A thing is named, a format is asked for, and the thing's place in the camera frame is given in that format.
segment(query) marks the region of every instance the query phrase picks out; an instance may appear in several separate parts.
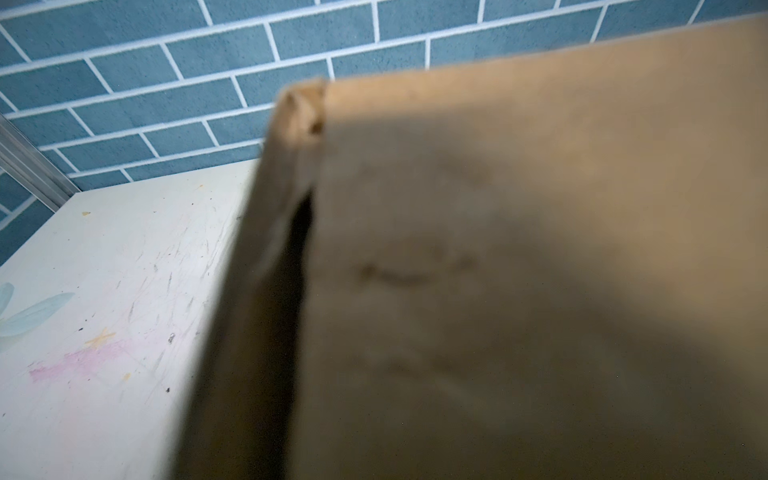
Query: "light blue leaf print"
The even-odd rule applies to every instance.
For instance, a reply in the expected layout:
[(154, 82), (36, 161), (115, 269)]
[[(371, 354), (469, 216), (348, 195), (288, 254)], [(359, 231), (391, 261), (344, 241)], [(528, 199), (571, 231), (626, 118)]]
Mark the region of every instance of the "light blue leaf print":
[(0, 337), (21, 335), (40, 326), (56, 311), (62, 308), (74, 293), (59, 293), (47, 298), (8, 319), (0, 319)]
[(13, 296), (13, 285), (10, 283), (3, 283), (0, 285), (0, 315), (2, 311), (8, 306), (8, 302), (11, 301)]

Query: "torn cardboard corner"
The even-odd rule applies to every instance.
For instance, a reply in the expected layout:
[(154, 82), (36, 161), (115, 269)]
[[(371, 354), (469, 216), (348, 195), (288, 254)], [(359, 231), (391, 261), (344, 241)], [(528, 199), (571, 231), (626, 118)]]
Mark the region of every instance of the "torn cardboard corner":
[(767, 477), (766, 45), (284, 95), (176, 477)]

